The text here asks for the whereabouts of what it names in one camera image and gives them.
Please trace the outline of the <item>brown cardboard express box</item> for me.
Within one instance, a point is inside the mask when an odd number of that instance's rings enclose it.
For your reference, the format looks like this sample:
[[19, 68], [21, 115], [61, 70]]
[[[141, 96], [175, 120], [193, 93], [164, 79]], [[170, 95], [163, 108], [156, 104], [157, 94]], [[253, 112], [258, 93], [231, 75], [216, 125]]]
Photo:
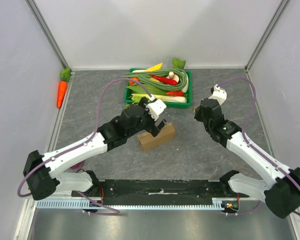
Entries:
[[166, 124], [160, 133], [153, 137], [150, 133], [145, 132], [137, 136], [141, 150], [143, 152], [156, 148], [162, 144], [172, 141], [176, 136], [176, 129], [172, 123]]

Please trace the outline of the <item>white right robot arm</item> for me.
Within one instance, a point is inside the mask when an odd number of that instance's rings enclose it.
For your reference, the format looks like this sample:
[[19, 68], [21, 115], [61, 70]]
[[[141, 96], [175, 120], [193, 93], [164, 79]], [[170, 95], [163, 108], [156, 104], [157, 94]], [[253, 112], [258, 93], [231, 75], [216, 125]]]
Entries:
[[231, 170], [220, 178], [219, 191], [225, 197], [240, 193], [264, 202], [277, 217], [284, 219], [300, 207], [300, 168], [292, 169], [269, 155], [242, 129], [226, 120], [216, 99], [205, 98], [195, 108], [194, 118], [202, 122], [210, 137], [252, 167], [260, 180]]

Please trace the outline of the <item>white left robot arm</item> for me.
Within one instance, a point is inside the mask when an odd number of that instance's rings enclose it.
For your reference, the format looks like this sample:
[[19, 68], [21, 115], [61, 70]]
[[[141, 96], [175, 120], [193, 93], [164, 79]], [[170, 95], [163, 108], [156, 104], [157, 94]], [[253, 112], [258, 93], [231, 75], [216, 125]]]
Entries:
[[109, 152], [124, 145], [128, 138], [146, 131], [156, 137], [166, 125], [159, 122], [166, 104], [151, 96], [142, 97], [138, 104], [132, 104], [120, 115], [98, 127], [87, 137], [61, 149], [40, 154], [37, 150], [28, 154], [23, 175], [29, 196], [39, 201], [55, 192], [80, 191], [89, 197], [100, 191], [97, 177], [90, 171], [67, 172], [67, 169], [96, 155]]

